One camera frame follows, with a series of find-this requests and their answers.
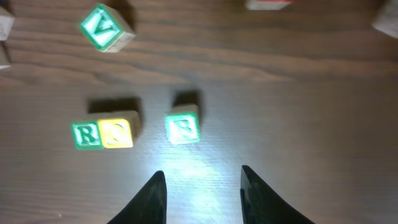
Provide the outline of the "green R block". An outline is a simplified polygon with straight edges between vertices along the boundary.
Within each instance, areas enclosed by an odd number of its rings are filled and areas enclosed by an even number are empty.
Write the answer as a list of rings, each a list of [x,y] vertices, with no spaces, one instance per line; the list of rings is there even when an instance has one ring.
[[[80,151],[103,150],[97,121],[79,121],[70,125],[75,148]]]

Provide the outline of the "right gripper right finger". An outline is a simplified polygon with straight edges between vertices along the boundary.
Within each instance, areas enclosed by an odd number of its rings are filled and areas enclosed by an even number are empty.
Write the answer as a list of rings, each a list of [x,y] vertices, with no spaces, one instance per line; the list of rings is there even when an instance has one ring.
[[[314,224],[247,165],[241,168],[240,197],[244,224]]]

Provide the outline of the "green B block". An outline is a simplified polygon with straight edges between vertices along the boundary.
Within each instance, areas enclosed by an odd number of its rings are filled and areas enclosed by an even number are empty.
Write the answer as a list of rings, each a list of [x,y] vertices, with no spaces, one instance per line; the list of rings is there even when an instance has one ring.
[[[167,138],[172,144],[189,144],[200,140],[199,107],[196,104],[174,106],[165,116]]]

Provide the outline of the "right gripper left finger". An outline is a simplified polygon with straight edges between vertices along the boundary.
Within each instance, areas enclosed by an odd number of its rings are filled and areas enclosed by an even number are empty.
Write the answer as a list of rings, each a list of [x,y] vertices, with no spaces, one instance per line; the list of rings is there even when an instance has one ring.
[[[167,186],[158,170],[108,224],[166,224]]]

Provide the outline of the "yellow O block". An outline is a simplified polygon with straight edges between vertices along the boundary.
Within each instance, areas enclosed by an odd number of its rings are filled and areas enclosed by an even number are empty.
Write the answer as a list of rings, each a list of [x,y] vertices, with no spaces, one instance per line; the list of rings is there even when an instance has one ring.
[[[141,131],[141,118],[137,111],[105,113],[98,120],[101,143],[106,149],[134,146]]]

